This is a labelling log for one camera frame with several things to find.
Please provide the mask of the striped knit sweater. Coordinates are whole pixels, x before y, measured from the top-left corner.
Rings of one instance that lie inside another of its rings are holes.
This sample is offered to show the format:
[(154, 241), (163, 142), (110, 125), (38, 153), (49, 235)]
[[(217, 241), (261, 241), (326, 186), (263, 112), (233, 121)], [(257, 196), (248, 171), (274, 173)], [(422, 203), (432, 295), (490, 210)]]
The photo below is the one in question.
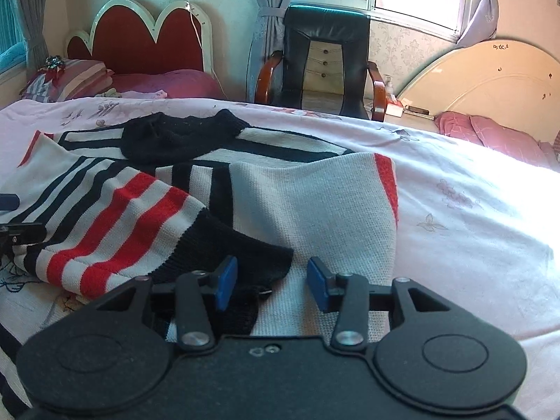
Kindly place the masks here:
[(44, 226), (35, 242), (1, 243), (2, 417), (30, 405), (15, 369), (22, 344), (136, 277), (166, 284), (234, 256), (216, 334), (329, 334), (334, 317), (306, 289), (309, 259), (387, 284), (398, 207), (390, 158), (227, 110), (36, 132), (1, 155), (2, 223)]

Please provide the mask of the pink floral bed quilt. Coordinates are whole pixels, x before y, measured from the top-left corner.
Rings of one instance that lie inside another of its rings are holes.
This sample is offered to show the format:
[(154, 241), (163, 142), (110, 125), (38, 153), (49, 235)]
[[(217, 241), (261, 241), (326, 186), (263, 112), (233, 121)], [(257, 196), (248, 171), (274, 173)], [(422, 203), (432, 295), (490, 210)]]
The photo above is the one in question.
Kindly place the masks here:
[(220, 100), (21, 100), (1, 112), (1, 173), (13, 172), (36, 131), (93, 129), (163, 112), (222, 109), (267, 129), (315, 135), (396, 164), (394, 273), (435, 290), (513, 335), (529, 360), (516, 407), (559, 415), (559, 176), (499, 152), (420, 130)]

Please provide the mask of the striped folded pillow stack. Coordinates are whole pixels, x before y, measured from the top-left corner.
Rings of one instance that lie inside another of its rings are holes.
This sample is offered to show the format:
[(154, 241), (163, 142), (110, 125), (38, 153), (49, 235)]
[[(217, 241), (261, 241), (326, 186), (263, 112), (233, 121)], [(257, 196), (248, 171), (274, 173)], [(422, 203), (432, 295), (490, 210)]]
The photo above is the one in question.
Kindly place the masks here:
[(95, 97), (112, 86), (112, 71), (103, 62), (51, 56), (20, 91), (20, 98), (39, 103), (61, 103)]

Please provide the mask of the far-left window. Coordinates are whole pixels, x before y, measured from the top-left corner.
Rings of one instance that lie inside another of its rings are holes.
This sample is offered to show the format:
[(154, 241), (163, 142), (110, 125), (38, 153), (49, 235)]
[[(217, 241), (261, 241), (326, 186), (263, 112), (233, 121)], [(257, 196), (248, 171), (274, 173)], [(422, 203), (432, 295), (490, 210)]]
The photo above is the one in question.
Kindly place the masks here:
[(26, 42), (22, 32), (16, 0), (0, 0), (1, 4), (1, 73), (25, 62)]

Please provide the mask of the pink pillow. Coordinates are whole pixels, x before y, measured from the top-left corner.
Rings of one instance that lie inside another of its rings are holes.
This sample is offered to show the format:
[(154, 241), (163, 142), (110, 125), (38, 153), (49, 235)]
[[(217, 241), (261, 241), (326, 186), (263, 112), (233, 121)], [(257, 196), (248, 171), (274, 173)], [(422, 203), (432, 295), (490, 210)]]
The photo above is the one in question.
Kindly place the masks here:
[(440, 135), (462, 139), (537, 167), (559, 171), (559, 145), (498, 124), (493, 119), (446, 111), (435, 117)]

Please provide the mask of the magenta pillow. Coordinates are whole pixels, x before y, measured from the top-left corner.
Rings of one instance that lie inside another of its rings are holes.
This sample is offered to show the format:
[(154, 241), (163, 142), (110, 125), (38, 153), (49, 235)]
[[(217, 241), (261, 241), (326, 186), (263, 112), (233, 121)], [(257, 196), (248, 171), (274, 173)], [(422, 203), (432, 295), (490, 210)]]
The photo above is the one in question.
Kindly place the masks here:
[(225, 95), (211, 75), (193, 69), (162, 74), (113, 74), (113, 87), (120, 93), (164, 91), (170, 99), (207, 98), (223, 100)]

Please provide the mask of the red heart-shaped headboard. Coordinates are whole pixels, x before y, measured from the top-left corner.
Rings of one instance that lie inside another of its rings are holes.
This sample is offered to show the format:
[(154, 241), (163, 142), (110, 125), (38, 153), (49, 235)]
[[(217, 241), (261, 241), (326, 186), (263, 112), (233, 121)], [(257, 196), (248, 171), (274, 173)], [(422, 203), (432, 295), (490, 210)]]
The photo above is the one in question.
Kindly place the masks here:
[(210, 18), (188, 1), (174, 1), (153, 16), (135, 0), (110, 0), (90, 30), (68, 33), (64, 53), (69, 59), (101, 61), (118, 75), (214, 72)]

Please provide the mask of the grey far-left curtain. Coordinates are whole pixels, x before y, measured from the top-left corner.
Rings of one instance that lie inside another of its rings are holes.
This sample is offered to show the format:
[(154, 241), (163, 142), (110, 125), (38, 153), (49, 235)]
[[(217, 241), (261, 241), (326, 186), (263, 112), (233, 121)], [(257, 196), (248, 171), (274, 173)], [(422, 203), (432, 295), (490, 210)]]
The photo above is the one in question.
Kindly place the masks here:
[(46, 2), (47, 0), (15, 0), (26, 43), (26, 66), (29, 78), (48, 57), (48, 47), (43, 33)]

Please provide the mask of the cream round headboard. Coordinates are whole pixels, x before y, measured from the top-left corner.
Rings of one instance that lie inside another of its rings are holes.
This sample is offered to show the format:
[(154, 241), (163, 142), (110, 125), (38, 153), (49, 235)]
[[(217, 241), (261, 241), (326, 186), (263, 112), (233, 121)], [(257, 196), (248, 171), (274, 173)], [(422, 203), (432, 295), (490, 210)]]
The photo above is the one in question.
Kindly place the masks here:
[(432, 115), (479, 115), (552, 143), (559, 133), (559, 61), (515, 40), (459, 48), (428, 64), (400, 91)]

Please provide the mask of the grey-blue left window curtain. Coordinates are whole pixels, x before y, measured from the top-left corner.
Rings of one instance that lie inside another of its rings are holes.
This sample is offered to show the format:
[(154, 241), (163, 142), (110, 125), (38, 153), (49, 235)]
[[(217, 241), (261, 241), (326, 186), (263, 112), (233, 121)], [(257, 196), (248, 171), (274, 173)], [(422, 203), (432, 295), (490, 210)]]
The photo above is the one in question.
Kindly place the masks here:
[(280, 49), (284, 40), (284, 16), (292, 0), (256, 0), (257, 16), (250, 45), (246, 92), (250, 103), (254, 102), (256, 83), (261, 66), (273, 51)]

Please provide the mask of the grey-blue window curtain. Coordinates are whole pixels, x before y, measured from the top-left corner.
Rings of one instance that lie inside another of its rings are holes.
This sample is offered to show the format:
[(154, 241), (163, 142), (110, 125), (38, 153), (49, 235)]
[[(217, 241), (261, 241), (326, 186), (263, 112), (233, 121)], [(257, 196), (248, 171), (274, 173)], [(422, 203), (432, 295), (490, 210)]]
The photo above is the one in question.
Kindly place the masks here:
[(498, 0), (479, 0), (474, 14), (456, 42), (458, 48), (469, 48), (474, 44), (492, 39), (499, 19)]
[(273, 51), (280, 49), (284, 40), (284, 16), (292, 0), (256, 0), (257, 16), (250, 45), (246, 92), (250, 103), (254, 102), (256, 83), (261, 66)]

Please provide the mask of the grey-blue right window curtain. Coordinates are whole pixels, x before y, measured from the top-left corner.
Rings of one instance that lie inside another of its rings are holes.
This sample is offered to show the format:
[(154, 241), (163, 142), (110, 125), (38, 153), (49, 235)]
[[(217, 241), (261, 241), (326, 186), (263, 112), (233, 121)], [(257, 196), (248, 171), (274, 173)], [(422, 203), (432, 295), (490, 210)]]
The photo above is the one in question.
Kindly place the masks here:
[(469, 48), (474, 44), (492, 39), (499, 19), (498, 0), (479, 0), (474, 14), (456, 42), (458, 48)]

